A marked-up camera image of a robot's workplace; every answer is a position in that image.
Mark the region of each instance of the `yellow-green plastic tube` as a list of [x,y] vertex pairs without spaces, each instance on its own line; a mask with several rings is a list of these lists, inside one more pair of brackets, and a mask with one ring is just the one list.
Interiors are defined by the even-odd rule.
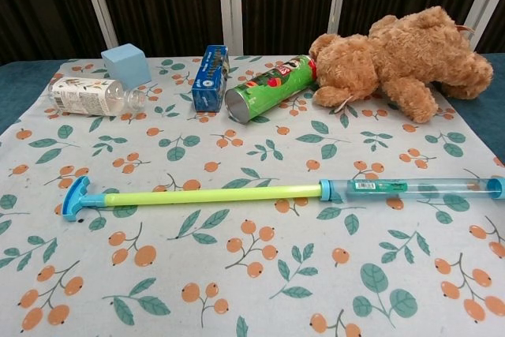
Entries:
[[200,189],[163,193],[108,193],[105,196],[105,204],[107,207],[115,207],[118,205],[207,203],[320,196],[320,185],[285,185],[251,189]]

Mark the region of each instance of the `blue box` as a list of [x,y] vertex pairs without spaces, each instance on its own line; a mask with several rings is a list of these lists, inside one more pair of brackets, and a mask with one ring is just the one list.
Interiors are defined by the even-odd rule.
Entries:
[[131,43],[103,51],[102,58],[110,78],[120,81],[124,89],[132,89],[151,80],[144,52]]
[[192,87],[193,104],[197,112],[219,112],[229,69],[228,48],[209,45]]

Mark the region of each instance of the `plastic bottle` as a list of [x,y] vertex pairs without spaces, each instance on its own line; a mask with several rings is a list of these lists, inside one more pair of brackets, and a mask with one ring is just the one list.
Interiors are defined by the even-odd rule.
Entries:
[[111,79],[62,77],[47,91],[56,108],[74,114],[119,116],[142,110],[145,104],[142,91],[125,91],[121,82]]

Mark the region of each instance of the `toy water gun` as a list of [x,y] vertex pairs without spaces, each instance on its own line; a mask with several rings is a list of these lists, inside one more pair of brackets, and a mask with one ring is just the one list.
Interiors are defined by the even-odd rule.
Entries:
[[285,185],[247,189],[200,189],[163,193],[101,193],[88,195],[90,181],[79,177],[70,187],[62,206],[62,215],[75,221],[84,207],[116,207],[122,205],[209,203],[238,200],[266,200],[294,197],[319,197],[322,201],[352,202],[437,198],[453,206],[464,206],[465,198],[505,199],[505,178],[463,179],[380,179],[327,180],[315,185]]

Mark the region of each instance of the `tablecloth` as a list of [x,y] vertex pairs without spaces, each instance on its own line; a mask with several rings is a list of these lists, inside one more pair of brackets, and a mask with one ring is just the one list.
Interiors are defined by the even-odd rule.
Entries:
[[[289,58],[232,57],[228,87]],[[438,93],[424,125],[380,93],[332,110],[310,90],[241,125],[224,108],[194,111],[199,62],[149,58],[139,114],[63,114],[43,93],[0,136],[2,335],[503,334],[499,201],[298,198],[60,217],[85,174],[90,193],[505,174]],[[101,60],[61,75],[108,77]]]

